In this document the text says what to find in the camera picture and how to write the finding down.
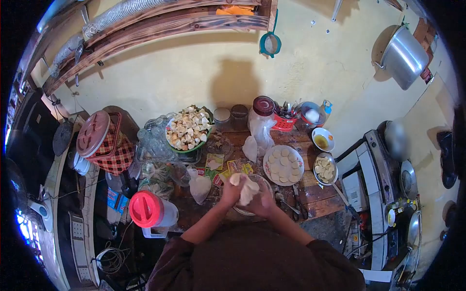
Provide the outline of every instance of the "red checkered container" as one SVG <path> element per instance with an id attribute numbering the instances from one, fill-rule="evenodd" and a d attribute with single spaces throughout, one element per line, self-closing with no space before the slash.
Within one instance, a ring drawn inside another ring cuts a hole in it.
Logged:
<path id="1" fill-rule="evenodd" d="M 111 116 L 118 121 L 114 123 Z M 129 168 L 135 151 L 135 146 L 120 131 L 121 119 L 120 113 L 97 111 L 81 127 L 76 141 L 80 156 L 116 176 Z"/>

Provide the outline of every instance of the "glass jar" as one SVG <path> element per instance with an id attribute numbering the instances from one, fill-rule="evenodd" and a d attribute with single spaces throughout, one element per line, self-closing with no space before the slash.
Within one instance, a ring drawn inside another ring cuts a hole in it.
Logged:
<path id="1" fill-rule="evenodd" d="M 242 104 L 237 104 L 232 107 L 231 124 L 235 131 L 247 130 L 247 107 Z"/>

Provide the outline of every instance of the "spoon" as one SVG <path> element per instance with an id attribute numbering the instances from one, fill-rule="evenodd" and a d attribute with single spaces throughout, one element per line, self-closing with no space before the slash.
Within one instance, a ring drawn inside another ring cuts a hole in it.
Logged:
<path id="1" fill-rule="evenodd" d="M 289 206 L 288 203 L 285 202 L 285 197 L 283 197 L 282 193 L 275 192 L 275 197 L 278 198 L 281 202 L 285 203 L 285 205 L 287 205 L 289 208 L 291 208 L 291 210 L 294 211 L 296 214 L 298 214 L 298 215 L 301 214 L 301 212 L 299 212 L 299 210 L 297 210 L 294 207 Z"/>

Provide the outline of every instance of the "bowl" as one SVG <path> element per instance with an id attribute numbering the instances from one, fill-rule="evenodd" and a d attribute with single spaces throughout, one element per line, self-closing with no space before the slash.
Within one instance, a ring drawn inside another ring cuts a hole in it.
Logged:
<path id="1" fill-rule="evenodd" d="M 210 119 L 210 117 L 207 117 L 207 119 L 209 120 L 209 123 L 212 124 L 212 120 Z M 173 120 L 174 120 L 174 118 L 171 118 L 171 119 L 168 121 L 167 125 L 165 126 L 165 139 L 167 140 L 168 145 L 170 146 L 170 148 L 171 148 L 174 152 L 176 152 L 176 153 L 189 153 L 189 152 L 192 152 L 192 151 L 194 151 L 194 150 L 197 150 L 198 148 L 200 148 L 201 146 L 203 146 L 204 143 L 206 143 L 206 142 L 202 142 L 202 141 L 201 141 L 197 146 L 195 146 L 195 147 L 192 148 L 192 149 L 188 149 L 188 150 L 179 150 L 179 149 L 173 147 L 173 146 L 171 145 L 170 141 L 168 140 L 168 138 L 166 138 L 166 137 L 167 137 L 167 130 L 170 130 L 170 124 L 171 124 L 171 122 L 172 122 Z M 207 135 L 207 139 L 209 139 L 209 135 L 210 135 L 210 132 L 212 131 L 212 128 L 213 128 L 213 127 L 209 128 L 209 130 L 207 131 L 207 134 L 206 134 L 206 135 Z"/>
<path id="2" fill-rule="evenodd" d="M 322 144 L 319 140 L 316 141 L 316 137 L 317 139 L 319 139 L 318 135 L 323 136 L 325 140 L 327 141 L 328 146 L 326 148 L 322 147 Z M 333 149 L 335 148 L 335 141 L 334 141 L 333 135 L 326 129 L 323 129 L 321 127 L 315 128 L 312 131 L 311 137 L 312 137 L 312 142 L 315 144 L 315 146 L 323 150 L 324 152 L 329 153 L 333 151 Z"/>
<path id="3" fill-rule="evenodd" d="M 315 166 L 317 165 L 317 158 L 323 158 L 323 157 L 327 157 L 330 161 L 330 163 L 335 167 L 335 171 L 333 171 L 333 176 L 331 179 L 329 179 L 329 181 L 332 181 L 332 183 L 335 183 L 336 180 L 338 179 L 338 167 L 336 166 L 336 162 L 335 162 L 335 159 L 332 157 L 331 154 L 328 154 L 328 153 L 321 153 L 319 155 L 317 155 L 315 161 L 314 161 L 314 164 L 312 165 L 312 171 L 314 173 L 314 177 L 316 178 L 316 180 L 324 185 L 324 186 L 330 186 L 332 185 L 332 183 L 325 183 L 324 181 L 322 181 L 319 176 L 317 175 L 317 173 L 315 172 Z"/>

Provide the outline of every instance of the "large metal pot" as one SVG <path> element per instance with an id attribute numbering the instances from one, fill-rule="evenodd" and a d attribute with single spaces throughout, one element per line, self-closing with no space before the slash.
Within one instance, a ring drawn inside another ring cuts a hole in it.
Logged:
<path id="1" fill-rule="evenodd" d="M 390 39 L 379 64 L 407 90 L 429 63 L 429 56 L 410 31 L 401 26 Z"/>

